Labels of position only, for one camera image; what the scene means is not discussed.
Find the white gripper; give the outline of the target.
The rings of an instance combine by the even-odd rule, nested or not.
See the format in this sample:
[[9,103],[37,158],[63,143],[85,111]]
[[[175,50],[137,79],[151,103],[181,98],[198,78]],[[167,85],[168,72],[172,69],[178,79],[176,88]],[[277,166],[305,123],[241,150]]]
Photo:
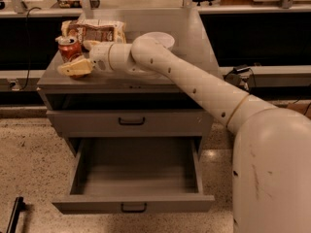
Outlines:
[[84,40],[83,46],[86,50],[89,50],[89,59],[91,62],[83,56],[77,57],[70,62],[59,65],[57,67],[59,74],[70,78],[80,78],[90,74],[93,70],[93,66],[99,71],[113,71],[109,61],[110,50],[113,43],[102,42],[99,44],[99,41]]

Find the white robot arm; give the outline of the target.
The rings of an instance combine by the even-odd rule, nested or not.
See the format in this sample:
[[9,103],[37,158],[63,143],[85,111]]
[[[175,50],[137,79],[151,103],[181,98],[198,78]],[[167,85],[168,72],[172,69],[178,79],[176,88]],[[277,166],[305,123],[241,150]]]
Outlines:
[[89,42],[88,57],[57,70],[167,77],[235,136],[233,232],[311,233],[311,120],[188,63],[172,53],[173,45],[173,37],[160,32],[130,44]]

